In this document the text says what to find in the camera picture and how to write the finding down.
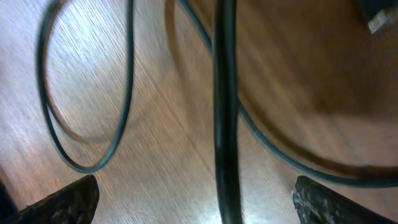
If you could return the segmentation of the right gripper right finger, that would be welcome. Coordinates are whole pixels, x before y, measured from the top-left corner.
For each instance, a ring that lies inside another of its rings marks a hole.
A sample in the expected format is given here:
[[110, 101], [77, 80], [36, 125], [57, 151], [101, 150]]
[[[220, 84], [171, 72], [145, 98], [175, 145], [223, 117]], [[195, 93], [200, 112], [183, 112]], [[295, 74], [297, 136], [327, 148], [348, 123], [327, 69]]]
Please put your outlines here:
[[297, 177], [292, 200], [301, 224], [395, 224], [395, 221], [303, 175]]

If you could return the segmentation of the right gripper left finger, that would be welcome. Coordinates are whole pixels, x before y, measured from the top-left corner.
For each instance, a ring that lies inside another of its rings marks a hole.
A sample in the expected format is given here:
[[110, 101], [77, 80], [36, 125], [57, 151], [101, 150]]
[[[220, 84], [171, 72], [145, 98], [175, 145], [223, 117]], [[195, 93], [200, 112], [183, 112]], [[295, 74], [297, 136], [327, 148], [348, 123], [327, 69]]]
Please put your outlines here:
[[1, 184], [1, 223], [90, 224], [100, 199], [96, 177], [86, 175], [38, 202], [18, 210]]

